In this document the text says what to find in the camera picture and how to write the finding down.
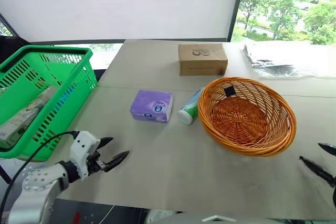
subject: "basket handle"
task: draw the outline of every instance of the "basket handle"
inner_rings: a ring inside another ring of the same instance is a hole
[[[16,51],[12,56],[5,60],[0,66],[0,72],[6,73],[12,66],[18,63],[27,53],[29,52],[43,52],[51,54],[74,54],[74,55],[85,55],[87,53],[86,49],[69,49],[66,47],[37,47],[37,46],[25,46],[18,51]]]

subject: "plastic bottle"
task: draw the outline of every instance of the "plastic bottle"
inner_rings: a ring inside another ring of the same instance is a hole
[[[178,112],[177,117],[184,124],[191,124],[198,113],[198,98],[200,97],[204,88],[197,90],[197,92],[187,101],[186,105],[184,105]]]

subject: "black tag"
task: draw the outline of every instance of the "black tag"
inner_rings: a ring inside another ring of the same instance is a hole
[[[224,92],[225,92],[225,95],[227,97],[230,97],[231,95],[235,95],[236,94],[235,88],[233,86],[230,86],[230,87],[224,89]]]

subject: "label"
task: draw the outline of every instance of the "label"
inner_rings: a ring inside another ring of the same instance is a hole
[[[155,120],[156,119],[156,117],[154,117],[150,113],[144,113],[144,118],[149,119],[149,120]]]
[[[189,99],[189,101],[187,101],[187,104],[181,108],[181,110],[184,110],[185,112],[187,112],[192,118],[197,117],[197,113],[198,113],[198,99],[202,93],[204,88],[199,89],[196,93],[194,93],[194,95]]]
[[[156,113],[159,113],[161,111],[164,111],[165,109],[165,104],[163,102],[154,102],[153,104],[153,110],[156,112]]]

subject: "orange woven basket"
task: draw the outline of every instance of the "orange woven basket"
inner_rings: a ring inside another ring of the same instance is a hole
[[[296,119],[274,90],[250,79],[226,77],[207,85],[198,114],[207,133],[229,150],[273,156],[293,142]]]

